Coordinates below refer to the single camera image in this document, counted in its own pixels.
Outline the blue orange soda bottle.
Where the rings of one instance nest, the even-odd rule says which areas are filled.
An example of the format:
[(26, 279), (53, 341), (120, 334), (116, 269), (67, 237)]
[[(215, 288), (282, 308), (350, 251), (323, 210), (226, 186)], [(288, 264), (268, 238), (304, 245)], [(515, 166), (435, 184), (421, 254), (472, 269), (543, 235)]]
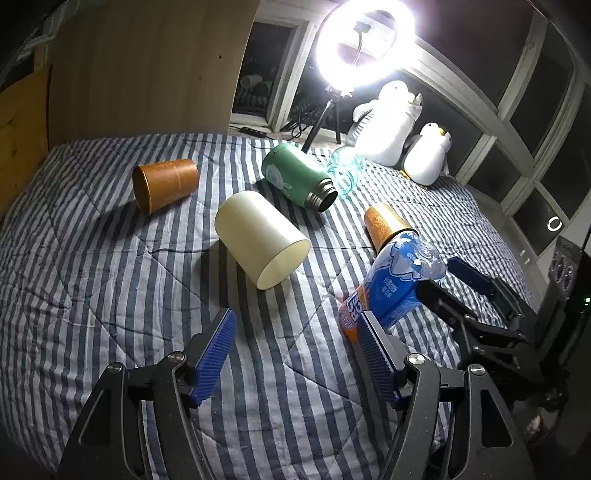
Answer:
[(419, 305), (416, 284), (440, 280), (447, 267), (439, 251), (419, 234), (406, 230), (394, 237), (377, 255), (361, 285), (339, 307), (342, 333), (358, 341), (362, 313), (370, 311), (388, 330)]

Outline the brown paper cup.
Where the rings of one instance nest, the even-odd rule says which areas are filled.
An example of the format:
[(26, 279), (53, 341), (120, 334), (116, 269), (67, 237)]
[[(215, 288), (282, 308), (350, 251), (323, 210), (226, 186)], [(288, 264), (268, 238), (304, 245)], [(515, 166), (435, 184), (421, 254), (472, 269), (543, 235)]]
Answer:
[(131, 179), (139, 210), (151, 215), (197, 191), (199, 171), (192, 160), (178, 159), (138, 165)]
[(370, 206), (363, 215), (363, 221), (377, 253), (380, 253), (394, 236), (402, 232), (416, 231), (390, 205), (385, 203)]

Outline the cream white cup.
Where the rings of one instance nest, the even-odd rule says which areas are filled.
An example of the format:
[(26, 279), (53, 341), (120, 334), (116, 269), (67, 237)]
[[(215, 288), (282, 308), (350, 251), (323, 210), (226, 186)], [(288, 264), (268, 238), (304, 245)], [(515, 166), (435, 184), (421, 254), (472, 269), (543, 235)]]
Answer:
[(287, 279), (311, 250), (308, 237), (266, 197), (252, 190), (221, 203), (214, 229), (259, 290), (269, 290)]

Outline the small penguin plush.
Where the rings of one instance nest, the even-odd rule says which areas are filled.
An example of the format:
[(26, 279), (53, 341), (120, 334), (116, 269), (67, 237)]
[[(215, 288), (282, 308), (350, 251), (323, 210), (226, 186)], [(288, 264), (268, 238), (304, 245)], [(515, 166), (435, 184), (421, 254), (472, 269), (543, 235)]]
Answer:
[(401, 171), (413, 182), (429, 187), (442, 175), (449, 175), (447, 155), (452, 146), (451, 133), (435, 122), (425, 124), (406, 144)]

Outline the striped blue white quilt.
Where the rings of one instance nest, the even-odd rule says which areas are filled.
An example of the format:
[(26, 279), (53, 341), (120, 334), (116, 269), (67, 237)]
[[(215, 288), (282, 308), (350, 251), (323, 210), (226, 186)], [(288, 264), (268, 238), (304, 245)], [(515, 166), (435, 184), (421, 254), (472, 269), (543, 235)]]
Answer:
[[(263, 177), (271, 143), (212, 134), (146, 135), (56, 147), (1, 222), (1, 423), (49, 471), (58, 467), (105, 367), (157, 363), (223, 307), (235, 347), (193, 415), (219, 478), (373, 479), (396, 415), (356, 364), (335, 317), (375, 250), (363, 215), (397, 213), (445, 258), (458, 256), (530, 297), (524, 273), (471, 192), (429, 189), (369, 164), (324, 213)], [(192, 160), (197, 191), (151, 215), (136, 203), (138, 165)], [(311, 241), (287, 280), (260, 291), (218, 240), (221, 203), (259, 192)]]

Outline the clear plastic water bottle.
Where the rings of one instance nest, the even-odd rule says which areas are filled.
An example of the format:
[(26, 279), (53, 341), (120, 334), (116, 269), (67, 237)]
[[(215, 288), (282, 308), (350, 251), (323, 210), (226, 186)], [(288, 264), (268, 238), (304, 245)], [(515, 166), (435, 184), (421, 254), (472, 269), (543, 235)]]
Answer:
[(355, 147), (339, 147), (329, 157), (327, 171), (339, 196), (347, 197), (365, 173), (365, 158), (356, 151)]

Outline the large penguin plush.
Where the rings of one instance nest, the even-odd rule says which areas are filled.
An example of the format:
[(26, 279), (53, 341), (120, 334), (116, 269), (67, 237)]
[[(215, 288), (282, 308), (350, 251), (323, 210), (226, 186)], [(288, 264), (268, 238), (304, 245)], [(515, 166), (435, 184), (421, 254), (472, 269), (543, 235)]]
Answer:
[(412, 93), (402, 80), (391, 81), (377, 99), (353, 109), (346, 145), (369, 161), (395, 167), (422, 110), (421, 93)]

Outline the green thermos bottle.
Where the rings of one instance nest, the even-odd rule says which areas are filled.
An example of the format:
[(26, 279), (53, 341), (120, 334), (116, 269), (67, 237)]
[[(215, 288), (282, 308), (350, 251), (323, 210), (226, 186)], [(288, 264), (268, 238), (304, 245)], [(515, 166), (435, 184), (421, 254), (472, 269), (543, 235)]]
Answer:
[(290, 143), (273, 147), (263, 159), (262, 171), (273, 187), (300, 207), (322, 213), (338, 197), (324, 165)]

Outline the black tripod stand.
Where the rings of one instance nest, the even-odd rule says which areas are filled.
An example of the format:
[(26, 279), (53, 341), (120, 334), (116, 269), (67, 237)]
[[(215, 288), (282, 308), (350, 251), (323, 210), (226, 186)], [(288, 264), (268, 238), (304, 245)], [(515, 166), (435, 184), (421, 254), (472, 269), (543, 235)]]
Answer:
[(301, 151), (308, 152), (324, 128), (325, 121), (332, 114), (335, 116), (335, 140), (339, 144), (341, 143), (339, 105), (345, 99), (352, 97), (352, 92), (342, 92), (332, 87), (325, 88), (324, 92), (317, 96), (298, 94), (288, 113), (287, 123), (281, 127), (280, 131), (290, 134), (290, 140), (301, 139), (304, 133), (307, 133)]

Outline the black power strip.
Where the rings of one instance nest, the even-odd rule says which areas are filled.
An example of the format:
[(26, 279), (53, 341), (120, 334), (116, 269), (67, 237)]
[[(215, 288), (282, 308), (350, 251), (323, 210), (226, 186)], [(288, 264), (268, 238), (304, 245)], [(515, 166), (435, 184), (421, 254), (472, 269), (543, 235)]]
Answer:
[(266, 132), (259, 131), (250, 127), (242, 126), (238, 129), (239, 132), (245, 135), (249, 135), (256, 138), (267, 138), (269, 137)]

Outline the pale wooden panel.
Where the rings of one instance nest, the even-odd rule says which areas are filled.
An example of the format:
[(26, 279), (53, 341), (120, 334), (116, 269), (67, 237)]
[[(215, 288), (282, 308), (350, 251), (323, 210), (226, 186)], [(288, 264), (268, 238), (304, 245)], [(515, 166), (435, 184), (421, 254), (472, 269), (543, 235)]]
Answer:
[(59, 30), (50, 146), (228, 131), (256, 1), (108, 1)]

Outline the orange wooden plank board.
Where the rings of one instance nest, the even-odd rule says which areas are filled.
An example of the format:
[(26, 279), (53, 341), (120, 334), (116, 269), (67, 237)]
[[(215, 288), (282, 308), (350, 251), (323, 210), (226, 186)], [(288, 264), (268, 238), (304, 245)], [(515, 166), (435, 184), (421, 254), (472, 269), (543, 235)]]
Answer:
[(48, 154), (50, 68), (35, 71), (1, 93), (0, 209), (5, 214)]

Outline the white window frame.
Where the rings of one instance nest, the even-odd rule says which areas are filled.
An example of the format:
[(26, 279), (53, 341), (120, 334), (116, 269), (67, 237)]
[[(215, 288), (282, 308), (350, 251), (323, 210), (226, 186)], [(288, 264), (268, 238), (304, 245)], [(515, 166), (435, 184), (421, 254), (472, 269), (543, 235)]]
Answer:
[[(347, 1), (263, 1), (247, 41), (232, 113), (280, 131), (298, 94), (329, 87), (315, 65), (325, 17)], [(590, 207), (590, 86), (556, 27), (528, 1), (401, 1), (416, 41), (404, 65), (339, 105), (353, 109), (394, 80), (423, 96), (406, 144), (435, 122), (449, 131), (450, 173), (501, 211), (537, 257), (577, 236)]]

